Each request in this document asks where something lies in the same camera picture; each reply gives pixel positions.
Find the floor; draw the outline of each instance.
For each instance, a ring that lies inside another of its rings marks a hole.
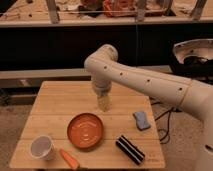
[[[21,135],[23,126],[32,108],[33,100],[22,98],[8,105],[0,106],[0,171],[18,171],[9,168],[9,162]],[[166,104],[153,104],[155,117],[170,107]],[[168,115],[157,121],[159,129],[167,127]],[[162,144],[166,168],[155,171],[190,171],[193,169],[202,123],[184,112],[173,112],[170,119],[170,141]]]

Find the black and white striped object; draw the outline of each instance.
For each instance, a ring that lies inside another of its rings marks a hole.
[[[145,154],[134,146],[127,138],[121,135],[115,142],[115,144],[132,159],[137,165],[145,158]]]

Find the wooden table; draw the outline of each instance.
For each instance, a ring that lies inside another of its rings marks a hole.
[[[98,108],[96,95],[90,81],[47,81],[41,86],[30,112],[23,133],[10,162],[11,168],[69,168],[60,156],[62,148],[76,157],[81,168],[87,169],[141,169],[164,168],[165,162],[149,97],[134,90],[113,84],[110,96],[110,110]],[[147,113],[151,128],[139,131],[133,112]],[[76,149],[68,140],[66,131],[71,119],[84,112],[98,115],[104,125],[104,136],[100,146],[93,151]],[[32,140],[43,134],[52,137],[56,156],[51,161],[33,159],[29,154]],[[115,140],[125,135],[141,149],[146,158],[137,166],[118,147]]]

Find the blue sponge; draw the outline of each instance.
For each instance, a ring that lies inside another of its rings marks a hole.
[[[136,125],[137,128],[142,131],[144,129],[148,129],[151,127],[149,124],[147,118],[146,118],[146,113],[144,111],[137,111],[133,113],[133,116],[136,119]]]

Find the red object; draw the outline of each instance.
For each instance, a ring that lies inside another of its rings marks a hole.
[[[108,17],[133,16],[136,14],[134,0],[104,0],[104,14]]]
[[[81,149],[95,146],[103,136],[101,119],[91,113],[82,113],[74,117],[67,128],[70,142]]]

